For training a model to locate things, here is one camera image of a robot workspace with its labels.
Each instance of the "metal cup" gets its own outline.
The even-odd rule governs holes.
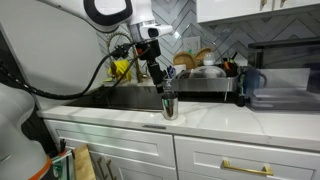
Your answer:
[[[174,93],[166,93],[162,96],[163,116],[167,120],[178,118],[178,96]]]

